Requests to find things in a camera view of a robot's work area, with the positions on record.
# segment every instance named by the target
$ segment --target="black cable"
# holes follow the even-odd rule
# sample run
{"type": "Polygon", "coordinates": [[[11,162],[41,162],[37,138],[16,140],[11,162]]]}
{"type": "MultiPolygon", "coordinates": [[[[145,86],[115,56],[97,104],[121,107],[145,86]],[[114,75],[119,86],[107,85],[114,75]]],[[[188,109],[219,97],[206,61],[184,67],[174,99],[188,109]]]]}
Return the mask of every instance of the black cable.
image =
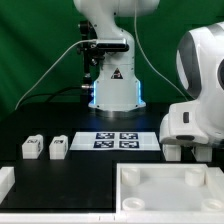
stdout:
{"type": "Polygon", "coordinates": [[[18,104],[18,108],[27,100],[31,99],[31,98],[35,98],[35,97],[38,97],[38,96],[51,96],[52,93],[40,93],[40,94],[34,94],[34,95],[31,95],[31,96],[27,96],[26,98],[24,98],[19,104],[18,104]]]}
{"type": "Polygon", "coordinates": [[[64,92],[67,92],[67,91],[70,91],[70,90],[73,90],[73,89],[79,89],[81,90],[81,87],[80,86],[73,86],[73,87],[66,87],[64,89],[61,89],[55,93],[53,93],[46,101],[45,103],[49,103],[51,100],[53,100],[56,96],[60,95],[61,93],[64,93],[64,92]]]}
{"type": "Polygon", "coordinates": [[[81,89],[80,87],[67,87],[67,88],[64,88],[62,90],[59,90],[57,91],[56,93],[40,93],[40,94],[34,94],[34,95],[31,95],[31,96],[27,96],[26,98],[24,98],[18,105],[18,108],[27,100],[29,99],[32,99],[32,98],[35,98],[35,97],[39,97],[39,96],[50,96],[46,102],[50,102],[50,100],[52,100],[54,97],[58,96],[58,95],[61,95],[63,92],[67,92],[69,90],[72,90],[72,89],[81,89]]]}

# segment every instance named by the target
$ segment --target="white mat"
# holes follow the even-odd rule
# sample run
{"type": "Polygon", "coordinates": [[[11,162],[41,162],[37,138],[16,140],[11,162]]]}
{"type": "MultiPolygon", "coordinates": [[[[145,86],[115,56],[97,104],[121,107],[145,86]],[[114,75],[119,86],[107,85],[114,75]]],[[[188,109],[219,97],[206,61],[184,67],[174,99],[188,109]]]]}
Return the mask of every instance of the white mat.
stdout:
{"type": "Polygon", "coordinates": [[[70,150],[159,151],[154,132],[77,132],[70,150]]]}

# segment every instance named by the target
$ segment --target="warning label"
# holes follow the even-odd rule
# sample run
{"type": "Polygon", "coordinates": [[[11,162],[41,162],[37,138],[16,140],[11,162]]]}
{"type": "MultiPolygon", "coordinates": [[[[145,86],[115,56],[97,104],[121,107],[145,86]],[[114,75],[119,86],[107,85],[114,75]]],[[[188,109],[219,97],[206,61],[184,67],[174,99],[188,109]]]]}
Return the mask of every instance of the warning label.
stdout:
{"type": "Polygon", "coordinates": [[[120,70],[117,68],[112,75],[111,79],[123,79],[120,70]]]}

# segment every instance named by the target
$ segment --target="white box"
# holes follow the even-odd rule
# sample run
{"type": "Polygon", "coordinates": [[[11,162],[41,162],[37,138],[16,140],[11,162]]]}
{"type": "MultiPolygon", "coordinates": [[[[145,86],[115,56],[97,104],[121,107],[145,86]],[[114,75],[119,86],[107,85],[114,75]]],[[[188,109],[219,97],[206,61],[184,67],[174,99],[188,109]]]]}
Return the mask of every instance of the white box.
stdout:
{"type": "Polygon", "coordinates": [[[43,136],[29,136],[22,145],[23,159],[37,159],[43,150],[43,136]]]}
{"type": "Polygon", "coordinates": [[[68,151],[68,137],[61,135],[54,137],[50,144],[50,159],[61,160],[64,159],[68,151]]]}

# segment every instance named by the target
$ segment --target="white block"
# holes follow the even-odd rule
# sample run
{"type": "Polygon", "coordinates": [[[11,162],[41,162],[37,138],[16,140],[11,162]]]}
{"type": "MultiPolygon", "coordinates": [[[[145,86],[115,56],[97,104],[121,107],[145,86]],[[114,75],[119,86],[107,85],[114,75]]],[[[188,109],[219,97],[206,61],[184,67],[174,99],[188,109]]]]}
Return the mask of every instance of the white block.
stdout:
{"type": "Polygon", "coordinates": [[[54,137],[50,144],[50,159],[64,159],[68,151],[68,137],[61,135],[54,137]]]}
{"type": "Polygon", "coordinates": [[[37,159],[43,150],[43,136],[29,136],[22,145],[23,159],[37,159]]]}
{"type": "Polygon", "coordinates": [[[192,150],[197,162],[211,162],[212,151],[212,147],[209,146],[197,146],[192,150]]]}
{"type": "Polygon", "coordinates": [[[166,161],[180,161],[181,147],[179,145],[163,145],[163,154],[166,161]]]}
{"type": "Polygon", "coordinates": [[[0,170],[0,204],[15,183],[14,167],[2,167],[0,170]]]}

